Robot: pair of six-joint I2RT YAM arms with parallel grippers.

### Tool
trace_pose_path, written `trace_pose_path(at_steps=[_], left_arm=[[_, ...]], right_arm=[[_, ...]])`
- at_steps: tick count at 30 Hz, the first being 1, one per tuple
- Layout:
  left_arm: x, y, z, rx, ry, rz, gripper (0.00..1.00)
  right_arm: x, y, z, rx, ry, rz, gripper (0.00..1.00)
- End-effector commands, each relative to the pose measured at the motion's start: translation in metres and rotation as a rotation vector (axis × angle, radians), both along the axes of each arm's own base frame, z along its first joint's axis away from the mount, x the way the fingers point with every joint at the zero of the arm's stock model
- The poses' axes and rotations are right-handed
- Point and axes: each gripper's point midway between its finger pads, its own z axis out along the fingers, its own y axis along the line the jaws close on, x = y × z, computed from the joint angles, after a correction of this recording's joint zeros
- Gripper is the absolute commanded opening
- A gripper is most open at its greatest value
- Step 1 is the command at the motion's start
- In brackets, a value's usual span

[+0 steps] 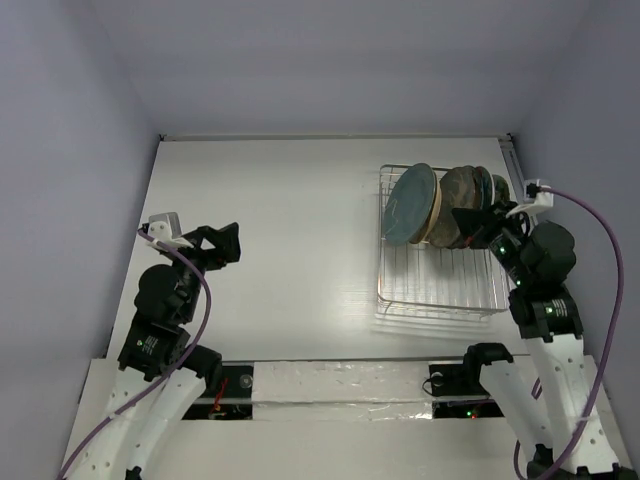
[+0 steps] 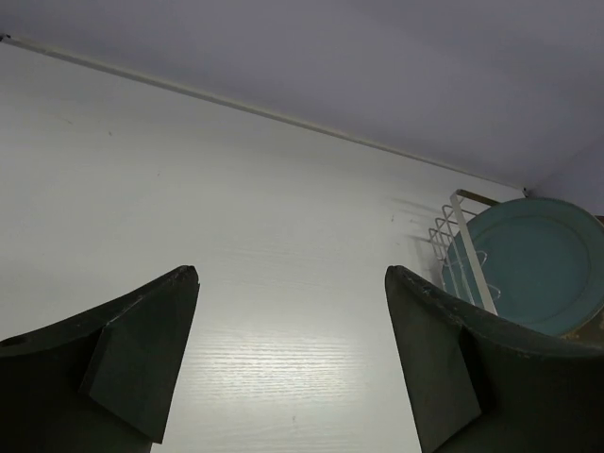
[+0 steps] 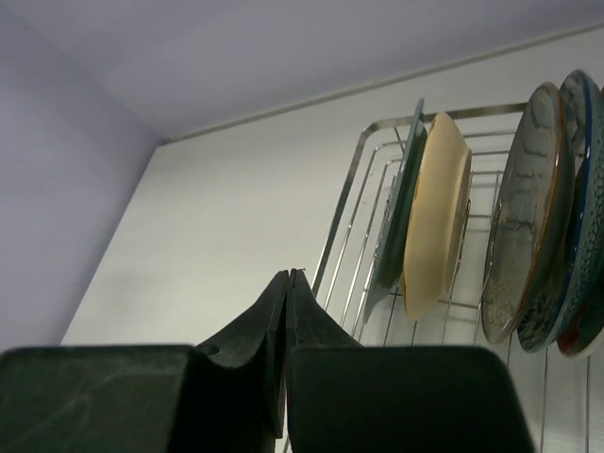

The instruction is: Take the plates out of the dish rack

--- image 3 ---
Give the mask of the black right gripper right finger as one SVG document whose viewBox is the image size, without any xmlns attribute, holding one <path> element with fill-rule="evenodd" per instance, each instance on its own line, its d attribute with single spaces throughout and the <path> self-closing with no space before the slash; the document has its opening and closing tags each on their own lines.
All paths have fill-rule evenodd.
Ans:
<svg viewBox="0 0 604 453">
<path fill-rule="evenodd" d="M 285 298 L 285 350 L 295 347 L 361 348 L 316 301 L 305 272 L 290 272 Z"/>
</svg>

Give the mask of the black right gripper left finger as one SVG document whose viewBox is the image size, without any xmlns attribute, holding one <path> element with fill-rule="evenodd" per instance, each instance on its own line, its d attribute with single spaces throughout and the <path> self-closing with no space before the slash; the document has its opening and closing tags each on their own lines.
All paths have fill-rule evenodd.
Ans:
<svg viewBox="0 0 604 453">
<path fill-rule="evenodd" d="M 227 428 L 236 444 L 283 436 L 288 287 L 289 273 L 277 272 L 251 307 L 195 348 L 204 425 Z"/>
</svg>

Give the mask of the teal green plate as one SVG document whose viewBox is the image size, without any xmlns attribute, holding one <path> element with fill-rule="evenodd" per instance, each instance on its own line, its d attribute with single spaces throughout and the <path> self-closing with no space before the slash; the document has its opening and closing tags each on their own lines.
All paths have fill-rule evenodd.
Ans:
<svg viewBox="0 0 604 453">
<path fill-rule="evenodd" d="M 402 276 L 413 191 L 419 175 L 428 133 L 423 120 L 424 99 L 416 104 L 404 146 L 402 167 L 385 215 L 384 228 L 377 246 L 375 263 L 367 288 L 362 320 L 366 323 L 378 304 L 394 288 Z"/>
</svg>

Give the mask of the cream bird plate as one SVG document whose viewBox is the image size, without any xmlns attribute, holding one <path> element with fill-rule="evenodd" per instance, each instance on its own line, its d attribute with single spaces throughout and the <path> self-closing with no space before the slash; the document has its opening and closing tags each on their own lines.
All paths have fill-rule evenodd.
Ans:
<svg viewBox="0 0 604 453">
<path fill-rule="evenodd" d="M 467 220 L 472 153 L 450 115 L 433 118 L 413 193 L 402 289 L 417 321 L 450 295 Z"/>
</svg>

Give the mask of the grey reindeer plate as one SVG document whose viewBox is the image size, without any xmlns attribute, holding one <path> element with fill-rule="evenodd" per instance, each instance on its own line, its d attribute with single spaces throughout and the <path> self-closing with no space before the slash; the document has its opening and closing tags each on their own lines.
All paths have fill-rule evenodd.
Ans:
<svg viewBox="0 0 604 453">
<path fill-rule="evenodd" d="M 568 225 L 574 177 L 562 96 L 544 82 L 522 113 L 495 203 L 480 300 L 488 342 L 502 342 L 543 292 Z"/>
</svg>

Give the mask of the blue floral plate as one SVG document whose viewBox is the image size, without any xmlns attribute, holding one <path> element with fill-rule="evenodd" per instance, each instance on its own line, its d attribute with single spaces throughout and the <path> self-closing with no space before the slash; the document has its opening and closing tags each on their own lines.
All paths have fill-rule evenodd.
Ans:
<svg viewBox="0 0 604 453">
<path fill-rule="evenodd" d="M 583 162 L 589 154 L 590 139 L 586 132 L 590 129 L 592 101 L 597 89 L 593 79 L 581 70 L 570 73 L 560 86 L 571 162 L 571 184 L 563 193 L 572 199 L 572 208 L 566 215 L 565 235 L 547 283 L 517 329 L 519 343 L 529 353 L 557 342 L 580 307 L 579 299 L 571 292 L 579 286 L 577 258 L 587 180 Z"/>
</svg>

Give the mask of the red and teal plate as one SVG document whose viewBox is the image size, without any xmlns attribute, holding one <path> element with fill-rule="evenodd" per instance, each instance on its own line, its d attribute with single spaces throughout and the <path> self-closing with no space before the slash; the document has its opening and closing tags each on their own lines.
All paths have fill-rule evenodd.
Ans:
<svg viewBox="0 0 604 453">
<path fill-rule="evenodd" d="M 590 146 L 583 162 L 587 180 L 577 258 L 580 276 L 579 286 L 571 292 L 579 299 L 580 307 L 557 340 L 560 352 L 569 359 L 587 357 L 603 342 L 603 91 L 600 89 L 592 101 L 586 136 Z"/>
</svg>

